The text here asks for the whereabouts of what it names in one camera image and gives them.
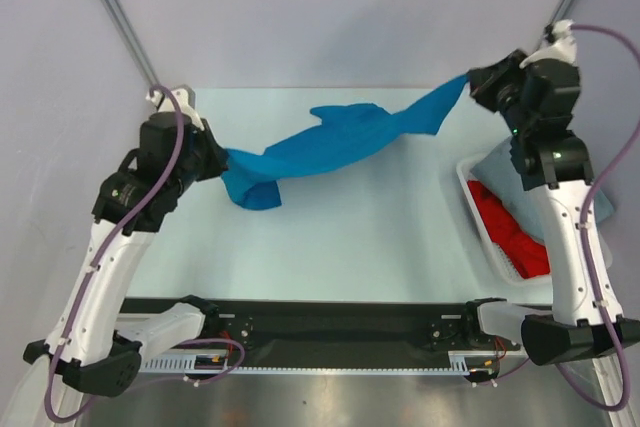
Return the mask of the blue t shirt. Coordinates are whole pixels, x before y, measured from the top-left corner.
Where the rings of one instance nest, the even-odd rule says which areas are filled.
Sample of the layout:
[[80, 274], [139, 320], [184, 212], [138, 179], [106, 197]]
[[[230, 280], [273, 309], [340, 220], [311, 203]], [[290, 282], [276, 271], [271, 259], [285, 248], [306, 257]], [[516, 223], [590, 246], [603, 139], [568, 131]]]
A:
[[282, 205], [278, 182], [333, 172], [359, 162], [405, 134], [434, 136], [457, 103], [468, 77], [438, 86], [407, 108], [390, 113], [375, 103], [325, 105], [310, 109], [316, 126], [255, 154], [228, 151], [222, 180], [230, 200], [247, 210]]

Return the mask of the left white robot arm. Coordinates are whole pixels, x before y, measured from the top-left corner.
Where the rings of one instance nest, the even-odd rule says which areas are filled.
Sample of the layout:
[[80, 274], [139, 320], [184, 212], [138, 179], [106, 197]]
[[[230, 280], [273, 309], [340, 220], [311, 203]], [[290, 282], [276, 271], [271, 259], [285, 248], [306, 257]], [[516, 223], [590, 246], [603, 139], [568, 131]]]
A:
[[25, 347], [25, 362], [54, 357], [61, 347], [55, 372], [64, 384], [85, 394], [116, 397], [144, 362], [183, 342], [207, 347], [219, 339], [218, 307], [193, 295], [137, 332], [117, 330], [115, 323], [164, 217], [193, 183], [220, 176], [226, 159], [207, 121], [192, 110], [184, 112], [181, 122], [163, 111], [141, 125], [138, 147], [102, 183], [92, 209], [90, 244], [74, 287], [83, 299], [70, 300], [54, 330]]

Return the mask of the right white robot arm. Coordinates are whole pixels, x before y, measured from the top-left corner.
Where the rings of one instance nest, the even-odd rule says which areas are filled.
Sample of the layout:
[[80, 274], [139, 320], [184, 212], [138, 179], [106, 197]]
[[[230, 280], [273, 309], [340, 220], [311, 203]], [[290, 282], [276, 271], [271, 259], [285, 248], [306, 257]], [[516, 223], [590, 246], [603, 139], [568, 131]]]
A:
[[482, 301], [461, 335], [473, 348], [496, 336], [513, 340], [538, 366], [609, 356], [638, 343], [639, 323], [625, 317], [608, 280], [588, 197], [595, 185], [589, 152], [569, 128], [580, 72], [570, 60], [525, 58], [515, 50], [467, 78], [471, 98], [500, 114], [511, 132], [511, 162], [542, 226], [552, 309]]

